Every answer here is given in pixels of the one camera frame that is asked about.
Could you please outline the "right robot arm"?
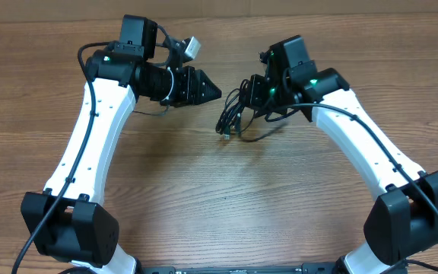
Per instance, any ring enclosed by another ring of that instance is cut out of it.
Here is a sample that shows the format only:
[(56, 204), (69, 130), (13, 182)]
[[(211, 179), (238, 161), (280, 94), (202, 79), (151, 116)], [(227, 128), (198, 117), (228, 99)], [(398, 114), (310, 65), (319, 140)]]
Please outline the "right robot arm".
[(438, 171), (427, 173), (398, 149), (339, 72), (317, 69), (301, 36), (271, 45), (260, 61), (265, 74), (251, 77), (243, 103), (273, 121), (302, 113), (344, 152), (374, 201), (361, 246), (302, 271), (407, 272), (414, 254), (438, 244)]

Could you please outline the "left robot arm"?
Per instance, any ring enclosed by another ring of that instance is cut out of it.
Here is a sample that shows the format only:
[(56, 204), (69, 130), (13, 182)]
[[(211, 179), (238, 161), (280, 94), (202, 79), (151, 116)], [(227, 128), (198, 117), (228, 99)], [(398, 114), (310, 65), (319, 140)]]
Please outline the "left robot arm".
[(126, 15), (117, 40), (91, 44), (78, 57), (86, 83), (66, 150), (39, 193), (28, 192), (21, 214), (28, 247), (71, 264), (73, 273), (140, 273), (141, 263), (118, 243), (119, 223), (105, 210), (106, 178), (128, 117), (141, 97), (165, 108), (204, 104), (221, 90), (190, 65), (201, 44), (157, 35), (164, 28)]

